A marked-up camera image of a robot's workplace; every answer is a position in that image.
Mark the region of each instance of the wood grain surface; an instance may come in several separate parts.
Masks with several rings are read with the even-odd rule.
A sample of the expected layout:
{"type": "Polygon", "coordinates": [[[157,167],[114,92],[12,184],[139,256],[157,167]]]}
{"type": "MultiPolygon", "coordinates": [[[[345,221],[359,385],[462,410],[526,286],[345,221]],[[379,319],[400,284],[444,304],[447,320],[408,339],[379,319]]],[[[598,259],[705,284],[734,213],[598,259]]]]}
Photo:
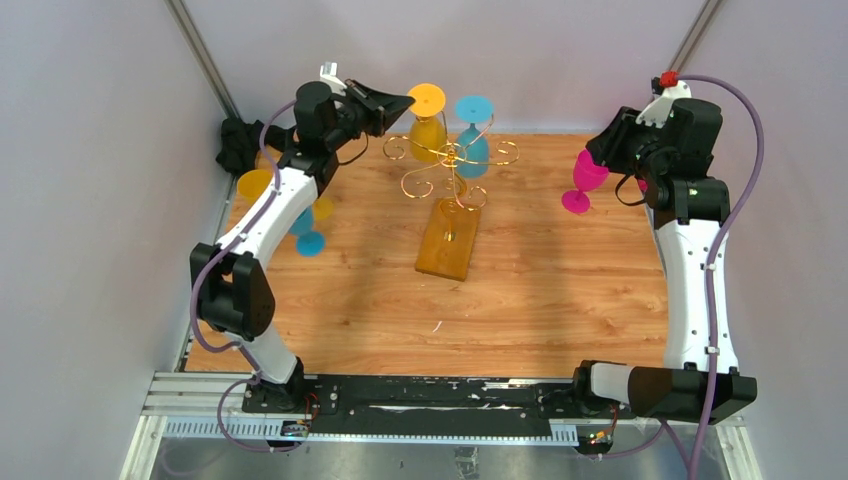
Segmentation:
{"type": "MultiPolygon", "coordinates": [[[[584,359],[661,366],[666,287],[644,209],[618,203],[617,176],[589,194],[589,212],[562,207],[589,137],[490,142],[506,138],[521,160],[469,181],[488,190],[489,203],[465,282],[414,269],[434,197],[407,198],[400,178],[421,163],[386,159],[378,139],[340,167],[324,193],[335,211],[316,223],[324,252],[301,257],[287,237],[267,269],[273,325],[307,372],[570,377],[584,359]]],[[[361,147],[348,145],[340,159],[361,147]]],[[[635,182],[622,190],[625,199],[638,194],[635,182]]],[[[230,225],[247,207],[237,199],[230,225]]],[[[186,370],[249,369],[237,352],[194,345],[186,370]]]]}

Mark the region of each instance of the gray wall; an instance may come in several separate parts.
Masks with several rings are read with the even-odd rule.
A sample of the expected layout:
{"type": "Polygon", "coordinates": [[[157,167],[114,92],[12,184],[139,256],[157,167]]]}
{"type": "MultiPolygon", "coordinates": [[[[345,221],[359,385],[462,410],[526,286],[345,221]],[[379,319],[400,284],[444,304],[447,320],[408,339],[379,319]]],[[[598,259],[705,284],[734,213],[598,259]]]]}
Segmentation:
{"type": "MultiPolygon", "coordinates": [[[[844,478],[848,430],[848,3],[726,2],[688,73],[743,89],[765,123],[758,188],[728,241],[728,307],[743,374],[760,398],[746,412],[765,478],[844,478]]],[[[753,128],[727,94],[711,171],[737,194],[753,128]]]]}
{"type": "Polygon", "coordinates": [[[223,114],[162,1],[0,11],[0,477],[116,478],[185,336],[223,114]]]}
{"type": "Polygon", "coordinates": [[[392,93],[440,85],[449,121],[460,97],[486,95],[496,129],[514,132],[594,131],[619,106],[644,105],[702,2],[186,3],[246,120],[264,121],[333,60],[342,78],[392,93]]]}

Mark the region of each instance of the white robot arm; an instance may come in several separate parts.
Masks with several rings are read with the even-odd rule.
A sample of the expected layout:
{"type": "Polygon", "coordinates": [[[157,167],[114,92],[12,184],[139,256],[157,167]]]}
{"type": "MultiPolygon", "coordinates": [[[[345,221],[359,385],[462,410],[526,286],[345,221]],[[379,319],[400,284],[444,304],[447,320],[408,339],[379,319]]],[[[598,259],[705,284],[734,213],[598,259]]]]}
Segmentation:
{"type": "Polygon", "coordinates": [[[590,140],[593,161],[648,184],[645,202],[668,284],[668,339],[663,368],[584,361],[575,370],[575,396],[598,408],[610,400],[639,416],[697,423],[705,403],[709,354],[718,353],[711,423],[756,398],[756,379],[739,375],[727,326],[725,240],[709,265],[707,252],[729,213],[724,182],[707,176],[721,128],[718,106],[693,99],[689,86],[663,75],[643,111],[623,107],[590,140]],[[704,269],[715,279],[717,347],[710,347],[704,269]]]}
{"type": "Polygon", "coordinates": [[[271,325],[276,305],[265,277],[271,256],[332,180],[339,167],[337,150],[362,134],[384,135],[414,103],[411,97],[339,80],[336,69],[335,63],[325,63],[320,81],[297,90],[296,125],[286,131],[274,179],[247,215],[215,245],[198,244],[190,258],[192,283],[200,285],[198,317],[245,351],[281,408],[301,399],[303,364],[271,325]],[[202,276],[221,254],[221,262],[202,276]]]}

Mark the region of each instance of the pink wine glass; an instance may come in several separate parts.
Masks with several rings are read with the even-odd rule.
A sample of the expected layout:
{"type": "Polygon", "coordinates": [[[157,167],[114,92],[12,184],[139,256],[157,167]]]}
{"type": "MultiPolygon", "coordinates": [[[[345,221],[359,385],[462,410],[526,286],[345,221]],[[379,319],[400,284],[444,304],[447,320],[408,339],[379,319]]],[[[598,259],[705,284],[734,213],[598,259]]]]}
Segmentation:
{"type": "Polygon", "coordinates": [[[575,190],[569,190],[562,195],[562,206],[571,213],[585,213],[589,210],[589,197],[586,192],[592,191],[604,184],[609,176],[607,167],[599,167],[592,161],[592,154],[583,150],[577,155],[572,177],[575,190]]]}

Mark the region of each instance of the black bracket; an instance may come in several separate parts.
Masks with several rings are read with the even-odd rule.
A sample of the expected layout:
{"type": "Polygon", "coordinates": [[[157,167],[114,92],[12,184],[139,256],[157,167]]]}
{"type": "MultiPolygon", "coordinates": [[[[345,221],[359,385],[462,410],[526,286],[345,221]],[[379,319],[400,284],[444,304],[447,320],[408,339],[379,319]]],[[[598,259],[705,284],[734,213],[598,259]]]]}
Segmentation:
{"type": "Polygon", "coordinates": [[[305,378],[303,362],[298,358],[295,371],[287,383],[260,381],[256,385],[248,385],[242,410],[245,413],[307,413],[305,405],[310,398],[310,410],[317,406],[321,415],[332,415],[338,411],[339,389],[339,384],[332,377],[305,378]],[[318,398],[317,404],[310,394],[318,398]]]}
{"type": "MultiPolygon", "coordinates": [[[[218,246],[198,243],[191,251],[191,283],[200,271],[220,252],[218,246]]],[[[229,253],[212,267],[200,287],[197,315],[214,330],[241,336],[248,342],[261,335],[274,317],[274,295],[253,254],[229,253]]]]}
{"type": "MultiPolygon", "coordinates": [[[[584,360],[574,370],[574,400],[585,410],[597,410],[611,400],[591,391],[591,367],[584,360]]],[[[634,367],[627,380],[630,411],[638,417],[662,418],[698,423],[706,401],[707,372],[687,369],[634,367]]],[[[757,398],[757,379],[736,373],[719,373],[710,425],[714,425],[750,405],[757,398]]]]}
{"type": "Polygon", "coordinates": [[[688,225],[691,219],[722,224],[730,215],[727,184],[714,178],[648,180],[645,198],[654,212],[654,229],[672,221],[688,225]]]}

